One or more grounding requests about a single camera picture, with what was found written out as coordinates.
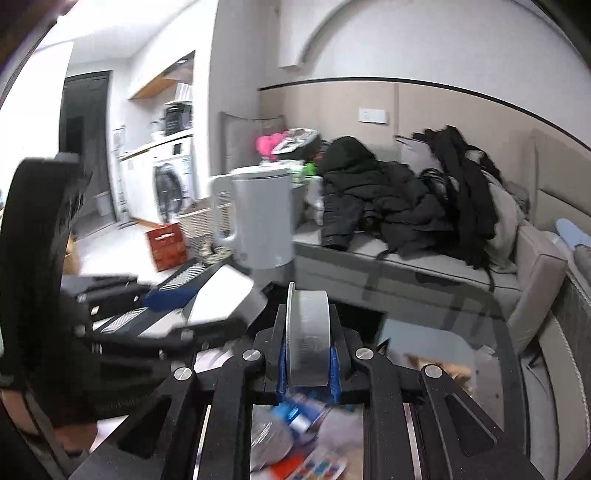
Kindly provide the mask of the grey sofa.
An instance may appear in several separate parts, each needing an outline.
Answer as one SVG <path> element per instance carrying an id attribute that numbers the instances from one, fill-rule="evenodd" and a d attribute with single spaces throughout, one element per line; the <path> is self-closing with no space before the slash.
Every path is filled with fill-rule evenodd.
<path id="1" fill-rule="evenodd" d="M 447 221 L 452 226 L 448 204 L 448 194 L 452 188 L 439 160 L 426 143 L 414 140 L 412 136 L 404 138 L 402 143 L 406 147 L 416 148 L 418 158 L 404 157 L 392 161 L 408 166 L 426 184 L 438 198 L 446 212 Z M 471 153 L 469 158 L 483 163 L 484 154 L 487 153 L 480 149 L 478 153 Z M 322 177 L 318 173 L 317 176 L 322 192 Z M 518 350 L 523 350 L 540 329 L 558 294 L 566 275 L 566 261 L 558 249 L 523 218 L 521 209 L 507 190 L 501 173 L 499 177 L 491 173 L 486 173 L 485 176 L 498 215 L 495 237 L 485 247 L 490 257 L 490 265 L 486 269 L 475 269 L 452 255 L 451 245 L 455 238 L 453 226 L 449 240 L 432 250 L 422 251 L 414 256 L 402 257 L 397 253 L 389 253 L 384 242 L 365 233 L 356 233 L 353 236 L 349 250 L 322 248 L 372 258 L 373 269 L 367 282 L 369 288 L 376 286 L 386 269 L 413 275 L 426 282 L 477 284 L 488 288 L 497 296 L 506 313 L 514 346 Z"/>

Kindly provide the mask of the white washing machine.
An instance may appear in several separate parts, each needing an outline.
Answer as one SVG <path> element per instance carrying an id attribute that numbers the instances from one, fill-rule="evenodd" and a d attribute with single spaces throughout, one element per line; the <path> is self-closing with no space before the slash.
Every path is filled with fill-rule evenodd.
<path id="1" fill-rule="evenodd" d="M 132 219 L 173 223 L 197 199 L 192 153 L 192 135 L 179 133 L 120 160 L 124 199 Z"/>

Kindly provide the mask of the white wall switch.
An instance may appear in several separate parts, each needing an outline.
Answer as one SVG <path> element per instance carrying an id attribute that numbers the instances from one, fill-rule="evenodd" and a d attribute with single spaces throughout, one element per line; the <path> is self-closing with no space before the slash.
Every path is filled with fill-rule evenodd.
<path id="1" fill-rule="evenodd" d="M 368 124 L 388 125 L 389 113 L 384 109 L 360 108 L 359 121 Z"/>

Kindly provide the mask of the red gift box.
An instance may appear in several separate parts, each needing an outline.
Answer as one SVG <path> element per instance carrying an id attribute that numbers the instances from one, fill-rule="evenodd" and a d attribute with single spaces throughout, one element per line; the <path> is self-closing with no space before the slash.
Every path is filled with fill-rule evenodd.
<path id="1" fill-rule="evenodd" d="M 146 237 L 158 272 L 179 267 L 187 261 L 184 237 L 178 223 L 163 224 L 148 230 Z"/>

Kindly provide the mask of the silver tape roll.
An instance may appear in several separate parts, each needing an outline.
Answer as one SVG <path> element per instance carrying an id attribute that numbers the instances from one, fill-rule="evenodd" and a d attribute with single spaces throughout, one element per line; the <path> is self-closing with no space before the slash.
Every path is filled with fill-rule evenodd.
<path id="1" fill-rule="evenodd" d="M 290 282 L 286 306 L 288 384 L 318 388 L 329 384 L 331 318 L 325 291 L 297 290 Z"/>

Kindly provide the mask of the black clothes pile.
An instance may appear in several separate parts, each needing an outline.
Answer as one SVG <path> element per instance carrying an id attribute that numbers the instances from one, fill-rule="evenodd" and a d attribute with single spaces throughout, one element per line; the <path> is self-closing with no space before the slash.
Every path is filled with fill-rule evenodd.
<path id="1" fill-rule="evenodd" d="M 475 269 L 488 268 L 490 257 L 485 247 L 495 237 L 498 215 L 485 174 L 499 177 L 500 171 L 487 154 L 483 163 L 470 159 L 469 155 L 480 149 L 469 144 L 454 126 L 415 132 L 412 138 L 430 147 L 452 188 L 448 194 L 455 233 L 452 255 Z"/>

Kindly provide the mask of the black jacket on sofa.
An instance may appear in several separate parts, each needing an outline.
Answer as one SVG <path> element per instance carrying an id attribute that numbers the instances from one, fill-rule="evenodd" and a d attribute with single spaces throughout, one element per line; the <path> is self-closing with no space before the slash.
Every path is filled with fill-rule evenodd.
<path id="1" fill-rule="evenodd" d="M 384 242 L 402 257 L 432 250 L 453 233 L 438 198 L 406 165 L 377 160 L 351 136 L 329 144 L 322 177 L 322 247 L 349 250 L 356 233 Z"/>

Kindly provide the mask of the colourful remote control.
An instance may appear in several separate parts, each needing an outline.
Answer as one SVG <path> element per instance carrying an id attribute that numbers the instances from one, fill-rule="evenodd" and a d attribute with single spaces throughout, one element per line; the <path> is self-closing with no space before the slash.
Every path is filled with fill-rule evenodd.
<path id="1" fill-rule="evenodd" d="M 304 459 L 294 473 L 291 480 L 335 480 L 346 470 L 348 460 L 325 447 L 317 447 Z"/>

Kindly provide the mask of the pink plush toy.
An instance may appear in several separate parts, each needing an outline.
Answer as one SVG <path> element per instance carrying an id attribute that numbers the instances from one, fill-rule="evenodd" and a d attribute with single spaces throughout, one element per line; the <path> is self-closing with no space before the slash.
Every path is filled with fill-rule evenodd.
<path id="1" fill-rule="evenodd" d="M 287 138 L 287 134 L 287 131 L 283 131 L 257 137 L 256 151 L 259 153 L 260 157 L 262 157 L 263 160 L 276 161 L 276 155 L 273 154 L 273 149 Z"/>

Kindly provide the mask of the woven storage basket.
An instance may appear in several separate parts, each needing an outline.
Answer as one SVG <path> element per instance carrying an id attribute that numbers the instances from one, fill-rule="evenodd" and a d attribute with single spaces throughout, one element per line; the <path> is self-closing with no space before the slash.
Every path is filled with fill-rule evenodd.
<path id="1" fill-rule="evenodd" d="M 211 205 L 207 199 L 190 203 L 177 216 L 187 258 L 214 265 L 231 256 L 231 249 L 218 245 L 211 230 Z"/>

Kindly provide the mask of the blue pillow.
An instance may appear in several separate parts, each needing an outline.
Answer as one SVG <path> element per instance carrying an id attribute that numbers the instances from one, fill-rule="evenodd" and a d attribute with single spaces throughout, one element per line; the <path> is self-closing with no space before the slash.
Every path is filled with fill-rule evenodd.
<path id="1" fill-rule="evenodd" d="M 566 218 L 559 218 L 556 221 L 556 231 L 571 251 L 580 245 L 591 247 L 591 236 Z"/>

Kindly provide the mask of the white electric kettle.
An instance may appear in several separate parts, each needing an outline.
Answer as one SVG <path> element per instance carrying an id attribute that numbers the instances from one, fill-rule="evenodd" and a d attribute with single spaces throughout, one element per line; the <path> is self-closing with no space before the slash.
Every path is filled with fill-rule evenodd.
<path id="1" fill-rule="evenodd" d="M 251 270 L 283 267 L 294 260 L 293 180 L 280 164 L 242 167 L 209 179 L 211 231 Z"/>

